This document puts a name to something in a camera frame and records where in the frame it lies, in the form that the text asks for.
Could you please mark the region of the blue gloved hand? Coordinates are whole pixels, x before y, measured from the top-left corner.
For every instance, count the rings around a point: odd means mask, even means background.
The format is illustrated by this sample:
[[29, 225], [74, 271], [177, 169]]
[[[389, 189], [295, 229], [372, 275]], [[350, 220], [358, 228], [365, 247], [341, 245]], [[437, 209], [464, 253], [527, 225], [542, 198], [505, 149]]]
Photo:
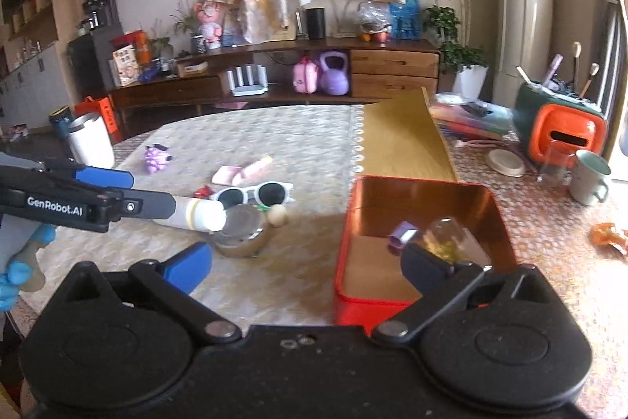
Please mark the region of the blue gloved hand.
[[46, 284], [36, 253], [55, 238], [55, 227], [13, 216], [1, 217], [1, 311], [9, 311], [19, 293], [34, 293]]

